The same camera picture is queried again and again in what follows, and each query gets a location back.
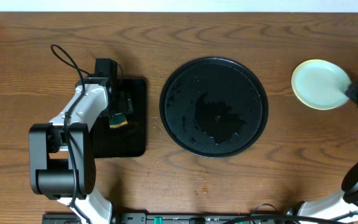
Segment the yellow sponge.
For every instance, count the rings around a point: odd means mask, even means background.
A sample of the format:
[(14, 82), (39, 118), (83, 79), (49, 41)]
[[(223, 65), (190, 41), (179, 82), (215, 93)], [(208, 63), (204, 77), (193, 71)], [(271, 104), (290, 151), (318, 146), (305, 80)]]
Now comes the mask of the yellow sponge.
[(127, 118), (123, 113), (114, 114), (109, 117), (109, 127), (112, 129), (127, 125)]

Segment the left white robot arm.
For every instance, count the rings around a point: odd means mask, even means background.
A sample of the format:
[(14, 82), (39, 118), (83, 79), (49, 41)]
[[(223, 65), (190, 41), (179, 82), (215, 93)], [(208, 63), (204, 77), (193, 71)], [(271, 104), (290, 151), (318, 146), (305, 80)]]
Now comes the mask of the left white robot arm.
[(97, 158), (145, 152), (146, 83), (94, 72), (81, 78), (66, 107), (29, 130), (30, 185), (81, 223), (115, 223), (113, 204), (96, 188)]

